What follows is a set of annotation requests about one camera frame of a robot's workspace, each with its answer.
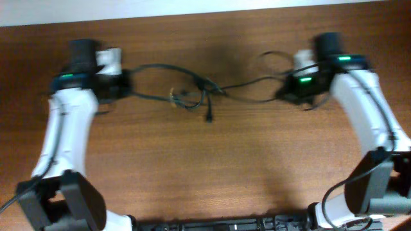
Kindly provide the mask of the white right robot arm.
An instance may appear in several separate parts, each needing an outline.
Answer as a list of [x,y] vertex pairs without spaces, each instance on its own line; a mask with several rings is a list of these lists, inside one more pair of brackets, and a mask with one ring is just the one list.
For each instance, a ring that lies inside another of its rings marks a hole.
[[410,138],[387,103],[378,75],[366,57],[345,53],[338,33],[322,33],[313,50],[294,56],[294,69],[277,99],[316,108],[315,98],[334,98],[349,118],[362,159],[339,183],[342,194],[326,192],[304,213],[277,215],[276,230],[381,230],[381,220],[410,214]]

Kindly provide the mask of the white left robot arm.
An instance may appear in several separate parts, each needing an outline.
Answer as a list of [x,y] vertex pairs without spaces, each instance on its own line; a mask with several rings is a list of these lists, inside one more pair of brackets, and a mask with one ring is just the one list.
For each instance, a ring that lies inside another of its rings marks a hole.
[[111,212],[86,179],[89,130],[98,107],[120,98],[121,49],[72,40],[70,61],[51,82],[49,118],[39,160],[17,201],[34,230],[137,230],[131,215]]

